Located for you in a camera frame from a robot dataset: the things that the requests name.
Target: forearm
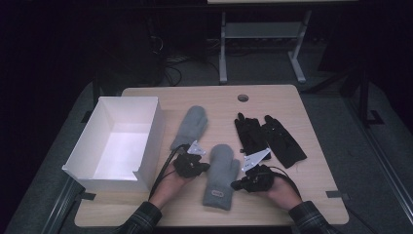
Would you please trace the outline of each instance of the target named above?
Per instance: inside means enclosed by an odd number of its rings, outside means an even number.
[[[340,233],[325,220],[313,202],[308,201],[301,203],[291,209],[289,215],[294,220],[300,233]]]
[[[160,209],[150,202],[143,202],[131,217],[117,229],[117,233],[152,233],[161,217]]]

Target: dark background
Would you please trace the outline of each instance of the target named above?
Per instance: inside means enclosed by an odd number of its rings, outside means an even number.
[[[204,3],[181,4],[188,2]],[[106,3],[128,6],[129,2]],[[340,72],[355,63],[365,69],[413,132],[413,3],[382,0],[367,5],[339,18],[323,9],[315,11],[306,38],[326,36],[330,41],[320,69]],[[113,74],[130,75],[130,86],[156,86],[165,55],[153,56],[150,47],[155,45],[149,34],[202,58],[204,39],[219,33],[219,13],[163,12],[152,18],[151,12],[96,11],[90,6],[102,7],[100,1],[51,0],[0,5],[0,231],[87,84],[103,81],[102,89],[110,96],[116,92],[104,86],[116,86],[116,79],[108,78]],[[140,28],[141,33],[133,34],[131,28]],[[141,43],[132,48],[131,41]],[[131,68],[136,63],[150,69]]]

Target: person's hand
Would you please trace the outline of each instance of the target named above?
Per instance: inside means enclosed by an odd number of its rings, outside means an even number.
[[[185,178],[179,176],[175,171],[173,162],[169,164],[164,173],[164,178],[159,183],[155,193],[149,199],[149,202],[155,205],[159,210],[172,198],[174,198],[181,188],[192,181],[194,177]]]
[[[269,198],[276,206],[286,211],[303,202],[291,185],[280,177],[274,178],[273,186],[268,191],[255,192],[255,194]]]

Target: mitten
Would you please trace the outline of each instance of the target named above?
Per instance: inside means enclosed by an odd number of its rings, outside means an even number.
[[[192,106],[183,118],[170,149],[175,149],[181,144],[192,144],[200,139],[206,127],[206,111],[198,105]]]
[[[261,126],[257,119],[245,118],[242,113],[238,113],[238,118],[235,122],[238,137],[244,148],[245,155],[262,151],[268,147],[267,142],[261,132]],[[271,159],[271,154],[268,153],[264,160]]]
[[[227,144],[215,145],[210,151],[210,168],[207,172],[203,205],[225,211],[231,209],[234,190],[231,182],[237,178],[240,161]]]
[[[271,150],[285,168],[307,158],[297,141],[277,119],[266,115],[265,122],[261,127],[262,132]]]

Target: open white box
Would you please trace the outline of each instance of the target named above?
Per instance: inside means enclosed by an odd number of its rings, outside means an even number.
[[[164,128],[157,97],[100,97],[62,169],[91,191],[147,192]]]

